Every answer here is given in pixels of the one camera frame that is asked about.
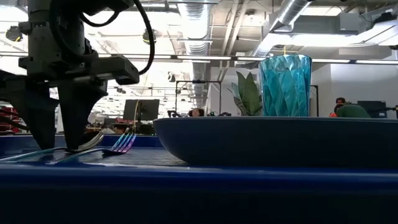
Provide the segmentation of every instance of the blue plate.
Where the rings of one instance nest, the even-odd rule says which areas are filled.
[[[398,168],[398,121],[294,117],[164,118],[163,146],[198,165]]]

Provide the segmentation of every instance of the blue tray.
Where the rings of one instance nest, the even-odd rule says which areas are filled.
[[[2,223],[396,223],[398,170],[188,166],[159,147],[48,159],[0,164]]]
[[[120,135],[105,135],[98,147],[110,147],[119,139]],[[55,147],[66,147],[63,135],[55,136]],[[134,147],[163,148],[159,139],[155,136],[138,136],[134,141]],[[34,152],[39,146],[31,135],[0,136],[0,157]]]

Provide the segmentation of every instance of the silver fork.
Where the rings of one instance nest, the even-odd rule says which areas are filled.
[[[52,149],[44,149],[44,150],[39,150],[39,151],[35,151],[35,152],[25,153],[25,154],[22,154],[22,155],[7,157],[7,158],[4,158],[4,159],[0,159],[0,162],[16,162],[16,161],[19,161],[19,160],[22,160],[22,159],[27,159],[27,158],[34,157],[34,156],[51,154],[51,153],[53,153],[55,151],[67,151],[67,152],[71,152],[71,153],[86,151],[86,150],[89,150],[89,149],[93,148],[98,143],[100,143],[103,138],[104,138],[104,134],[102,132],[99,132],[92,140],[90,140],[88,143],[82,144],[75,151],[74,150],[68,150],[65,147],[55,147],[55,148],[52,148]]]
[[[125,154],[132,148],[132,144],[136,140],[136,137],[137,137],[136,134],[129,134],[129,133],[127,133],[126,135],[123,134],[118,139],[118,141],[112,146],[111,149],[91,149],[91,150],[87,150],[84,152],[71,154],[62,159],[52,161],[52,162],[50,162],[50,164],[63,164],[66,162],[70,162],[78,157],[89,155],[94,152],[103,152],[107,156],[117,156],[117,155]]]

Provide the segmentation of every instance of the green plant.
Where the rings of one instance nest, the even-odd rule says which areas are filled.
[[[234,102],[241,110],[243,116],[260,116],[262,112],[261,95],[251,73],[245,78],[242,73],[238,75],[238,84],[232,83]]]

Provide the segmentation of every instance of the computer monitor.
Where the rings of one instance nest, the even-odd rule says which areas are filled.
[[[134,120],[137,103],[138,107],[135,120],[153,121],[157,119],[159,114],[159,100],[126,100],[123,119]]]
[[[387,118],[385,101],[358,101],[358,105],[362,106],[371,118]]]
[[[116,123],[116,119],[114,118],[105,118],[104,119],[104,126],[111,127],[114,123]]]

